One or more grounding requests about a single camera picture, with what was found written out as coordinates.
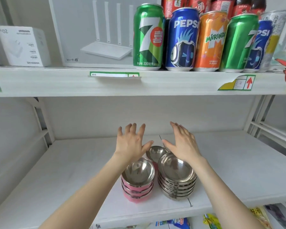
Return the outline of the pink steel bowl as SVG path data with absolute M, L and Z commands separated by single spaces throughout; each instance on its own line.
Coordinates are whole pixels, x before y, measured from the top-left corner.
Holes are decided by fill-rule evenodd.
M 132 199 L 143 199 L 149 196 L 153 192 L 153 189 L 151 189 L 149 192 L 143 192 L 143 193 L 128 193 L 123 189 L 123 194 L 126 198 L 132 198 Z
M 136 204 L 145 202 L 145 201 L 147 201 L 151 197 L 151 194 L 148 194 L 148 195 L 143 196 L 141 198 L 134 198 L 134 197 L 128 195 L 127 193 L 125 193 L 125 192 L 123 193 L 123 195 L 129 202 L 136 203 Z
M 125 192 L 127 192 L 130 195 L 144 195 L 148 192 L 151 191 L 151 189 L 153 188 L 154 183 L 152 182 L 151 184 L 147 185 L 147 186 L 143 186 L 143 187 L 131 187 L 129 188 L 128 186 L 126 186 L 123 182 L 122 182 L 122 187 L 124 189 Z
M 155 170 L 158 171 L 158 162 L 166 153 L 168 153 L 168 151 L 162 146 L 151 146 L 145 154 L 146 157 L 152 162 Z
M 150 185 L 154 181 L 155 173 L 152 162 L 142 157 L 128 165 L 121 176 L 124 184 L 130 189 Z

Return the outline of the large white router box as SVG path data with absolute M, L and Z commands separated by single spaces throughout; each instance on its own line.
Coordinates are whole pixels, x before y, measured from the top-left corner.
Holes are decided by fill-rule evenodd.
M 162 0 L 49 0 L 65 67 L 134 68 L 133 17 Z

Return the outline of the stack of plain steel bowls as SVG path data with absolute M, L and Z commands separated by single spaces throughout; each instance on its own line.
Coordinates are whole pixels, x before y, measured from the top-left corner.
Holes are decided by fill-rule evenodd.
M 157 179 L 163 194 L 171 200 L 179 201 L 192 194 L 197 175 L 187 162 L 168 152 L 159 159 Z

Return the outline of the yellow green snack packet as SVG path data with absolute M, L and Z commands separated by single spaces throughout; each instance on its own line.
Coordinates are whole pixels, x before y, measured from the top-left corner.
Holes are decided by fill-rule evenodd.
M 210 229 L 222 229 L 217 216 L 211 213 L 203 215 L 203 223 L 207 225 Z

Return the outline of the white metal shelf unit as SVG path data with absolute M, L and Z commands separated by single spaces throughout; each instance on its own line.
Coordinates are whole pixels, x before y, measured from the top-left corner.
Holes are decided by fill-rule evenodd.
M 61 100 L 55 132 L 96 136 L 131 121 L 168 132 L 193 128 L 201 153 L 247 206 L 286 202 L 286 157 L 240 129 L 249 99 L 286 94 L 285 75 L 257 73 L 251 91 L 218 91 L 245 73 L 140 71 L 141 79 L 89 77 L 84 69 L 0 69 L 0 97 Z M 111 158 L 116 137 L 56 139 L 0 206 L 0 229 L 38 229 Z
M 286 95 L 256 95 L 243 130 L 286 156 Z

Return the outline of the person's right forearm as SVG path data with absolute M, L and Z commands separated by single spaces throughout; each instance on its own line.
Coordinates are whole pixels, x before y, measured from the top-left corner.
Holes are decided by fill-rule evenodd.
M 187 162 L 201 181 L 223 229 L 264 229 L 204 157 L 191 156 Z

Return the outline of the dark purple snack packet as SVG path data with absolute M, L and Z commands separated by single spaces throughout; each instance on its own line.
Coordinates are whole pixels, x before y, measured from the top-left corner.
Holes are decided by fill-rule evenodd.
M 286 229 L 286 207 L 283 204 L 268 204 L 264 206 L 273 229 Z

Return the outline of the small white charger box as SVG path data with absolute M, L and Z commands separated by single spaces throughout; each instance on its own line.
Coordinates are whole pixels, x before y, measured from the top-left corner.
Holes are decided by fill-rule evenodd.
M 27 26 L 0 26 L 0 40 L 11 66 L 51 65 L 45 33 L 41 29 Z

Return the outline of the person's right hand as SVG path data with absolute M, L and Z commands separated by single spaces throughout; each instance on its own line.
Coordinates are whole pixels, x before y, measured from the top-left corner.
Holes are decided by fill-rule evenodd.
M 191 165 L 202 158 L 195 136 L 178 123 L 170 122 L 170 125 L 174 131 L 174 145 L 177 146 L 177 152 L 174 155 Z

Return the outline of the yellow green shelf label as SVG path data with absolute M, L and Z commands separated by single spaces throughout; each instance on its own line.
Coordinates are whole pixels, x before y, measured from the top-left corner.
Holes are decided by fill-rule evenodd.
M 251 91 L 256 75 L 246 74 L 238 76 L 232 82 L 223 84 L 218 91 Z

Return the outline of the green soda can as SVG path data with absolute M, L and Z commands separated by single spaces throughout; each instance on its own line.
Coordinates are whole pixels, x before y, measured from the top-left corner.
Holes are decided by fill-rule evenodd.
M 133 18 L 133 65 L 137 70 L 157 71 L 162 65 L 165 16 L 163 7 L 144 3 Z
M 220 72 L 239 73 L 246 66 L 255 39 L 259 17 L 256 14 L 241 14 L 231 18 L 223 48 Z

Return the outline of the white green shelf label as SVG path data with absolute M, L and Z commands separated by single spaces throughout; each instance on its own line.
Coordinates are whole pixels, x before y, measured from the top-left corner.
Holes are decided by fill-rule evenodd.
M 139 72 L 90 71 L 89 77 L 141 79 Z

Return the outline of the person's left hand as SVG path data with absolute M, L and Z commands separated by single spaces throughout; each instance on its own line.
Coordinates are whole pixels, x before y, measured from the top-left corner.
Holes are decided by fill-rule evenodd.
M 131 162 L 137 161 L 144 155 L 142 154 L 142 146 L 144 145 L 142 140 L 145 133 L 145 127 L 146 125 L 142 124 L 138 132 L 136 132 L 136 136 L 132 135 L 131 123 L 125 127 L 124 133 L 122 132 L 122 143 L 117 143 L 116 141 L 114 157 L 116 157 L 117 160 L 125 164 L 130 164 Z

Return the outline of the silver and yellow drink can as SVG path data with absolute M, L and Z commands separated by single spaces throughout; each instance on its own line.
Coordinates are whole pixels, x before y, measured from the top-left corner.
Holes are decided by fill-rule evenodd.
M 265 51 L 263 60 L 260 65 L 258 73 L 264 73 L 269 70 L 272 57 L 274 55 L 276 46 L 284 25 L 286 23 L 286 10 L 268 11 L 260 15 L 261 20 L 271 20 L 273 31 L 269 39 L 267 49 Z

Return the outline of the orange soda can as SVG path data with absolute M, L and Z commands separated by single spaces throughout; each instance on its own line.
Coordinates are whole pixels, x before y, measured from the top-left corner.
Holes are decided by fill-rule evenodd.
M 228 15 L 224 11 L 200 15 L 194 71 L 215 72 L 219 69 L 228 24 Z

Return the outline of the person's left forearm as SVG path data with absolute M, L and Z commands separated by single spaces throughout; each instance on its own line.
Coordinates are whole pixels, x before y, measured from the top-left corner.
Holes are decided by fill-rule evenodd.
M 77 190 L 38 229 L 89 229 L 115 182 L 138 157 L 114 154 L 104 167 Z

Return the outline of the red label cola bottle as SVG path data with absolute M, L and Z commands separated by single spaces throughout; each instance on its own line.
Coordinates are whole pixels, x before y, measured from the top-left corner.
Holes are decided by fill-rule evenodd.
M 235 0 L 211 0 L 210 11 L 224 11 L 228 19 L 232 17 Z
M 253 0 L 235 0 L 232 17 L 248 13 L 252 8 L 252 1 Z
M 260 16 L 265 12 L 267 7 L 266 0 L 253 0 L 250 13 Z

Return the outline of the blue soda can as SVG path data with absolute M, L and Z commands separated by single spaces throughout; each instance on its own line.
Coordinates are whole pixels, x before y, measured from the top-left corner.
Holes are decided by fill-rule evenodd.
M 272 20 L 259 20 L 259 28 L 243 72 L 255 73 L 260 69 L 272 31 Z
M 168 26 L 165 67 L 168 71 L 193 69 L 199 32 L 199 11 L 193 7 L 175 10 Z

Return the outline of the blue snack packet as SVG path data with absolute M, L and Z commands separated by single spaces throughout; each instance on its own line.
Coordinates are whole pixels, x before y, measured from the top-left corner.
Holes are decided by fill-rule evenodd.
M 187 218 L 157 221 L 155 227 L 157 229 L 191 229 L 190 222 Z

